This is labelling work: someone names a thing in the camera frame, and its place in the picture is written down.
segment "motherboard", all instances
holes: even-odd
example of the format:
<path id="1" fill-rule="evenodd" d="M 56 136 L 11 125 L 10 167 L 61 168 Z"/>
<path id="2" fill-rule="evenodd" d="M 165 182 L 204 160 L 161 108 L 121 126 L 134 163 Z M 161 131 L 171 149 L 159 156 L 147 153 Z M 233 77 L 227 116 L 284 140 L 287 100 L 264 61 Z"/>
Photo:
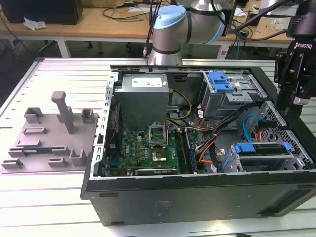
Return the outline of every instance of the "motherboard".
<path id="1" fill-rule="evenodd" d="M 193 173 L 197 145 L 195 131 L 165 130 L 164 125 L 149 126 L 145 131 L 125 131 L 120 156 L 108 159 L 108 175 Z"/>

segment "aluminum extrusion table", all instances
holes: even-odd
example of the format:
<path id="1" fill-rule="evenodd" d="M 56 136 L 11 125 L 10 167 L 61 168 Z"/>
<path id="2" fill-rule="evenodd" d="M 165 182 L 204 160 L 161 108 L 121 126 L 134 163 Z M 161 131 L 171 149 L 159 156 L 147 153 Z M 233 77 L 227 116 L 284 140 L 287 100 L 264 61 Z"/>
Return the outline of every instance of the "aluminum extrusion table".
<path id="1" fill-rule="evenodd" d="M 0 159 L 7 158 L 24 124 L 28 106 L 55 113 L 53 90 L 66 92 L 73 112 L 92 107 L 101 112 L 112 65 L 145 64 L 142 59 L 47 58 L 34 62 L 0 109 Z M 273 61 L 184 60 L 185 65 L 261 67 L 273 79 Z M 302 120 L 316 134 L 316 101 L 304 107 Z M 103 227 L 89 201 L 82 201 L 82 172 L 0 175 L 0 236 L 252 236 L 312 237 L 316 232 L 316 197 L 284 217 Z"/>

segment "expansion slot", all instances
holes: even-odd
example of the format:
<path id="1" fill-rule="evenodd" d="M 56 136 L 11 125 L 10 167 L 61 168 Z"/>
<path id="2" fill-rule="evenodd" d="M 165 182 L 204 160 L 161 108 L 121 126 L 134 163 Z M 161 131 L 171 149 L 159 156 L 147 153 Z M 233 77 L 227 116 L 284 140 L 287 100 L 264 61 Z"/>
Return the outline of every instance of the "expansion slot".
<path id="1" fill-rule="evenodd" d="M 190 151 L 185 132 L 175 132 L 175 141 L 181 174 L 192 174 Z"/>

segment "cpu socket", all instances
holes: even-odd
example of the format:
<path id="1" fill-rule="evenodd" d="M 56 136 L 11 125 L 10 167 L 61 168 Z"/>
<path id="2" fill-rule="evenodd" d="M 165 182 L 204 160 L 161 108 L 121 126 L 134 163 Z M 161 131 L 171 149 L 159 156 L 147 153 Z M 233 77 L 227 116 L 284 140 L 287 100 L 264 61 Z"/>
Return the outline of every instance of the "cpu socket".
<path id="1" fill-rule="evenodd" d="M 152 148 L 151 150 L 152 150 L 153 162 L 166 162 L 167 161 L 167 149 Z"/>

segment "white paper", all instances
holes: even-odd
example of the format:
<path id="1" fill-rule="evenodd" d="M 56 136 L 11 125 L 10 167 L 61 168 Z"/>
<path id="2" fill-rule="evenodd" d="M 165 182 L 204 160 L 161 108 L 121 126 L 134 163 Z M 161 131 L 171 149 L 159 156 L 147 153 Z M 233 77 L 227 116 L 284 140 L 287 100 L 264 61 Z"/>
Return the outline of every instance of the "white paper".
<path id="1" fill-rule="evenodd" d="M 32 31 L 34 31 L 35 29 L 47 28 L 47 25 L 45 22 L 43 22 L 43 21 L 31 21 L 25 17 L 24 17 L 23 25 L 25 25 L 27 28 L 31 29 Z"/>
<path id="2" fill-rule="evenodd" d="M 161 78 L 133 78 L 132 87 L 162 87 Z"/>
<path id="3" fill-rule="evenodd" d="M 217 173 L 217 168 L 216 168 L 213 164 L 211 164 L 211 170 L 212 170 L 214 173 Z"/>
<path id="4" fill-rule="evenodd" d="M 246 13 L 243 12 L 239 7 L 236 7 L 236 10 L 234 12 L 234 16 L 245 16 Z"/>
<path id="5" fill-rule="evenodd" d="M 129 12 L 143 12 L 148 13 L 149 7 L 130 7 Z"/>
<path id="6" fill-rule="evenodd" d="M 231 82 L 232 87 L 240 87 L 239 82 Z"/>

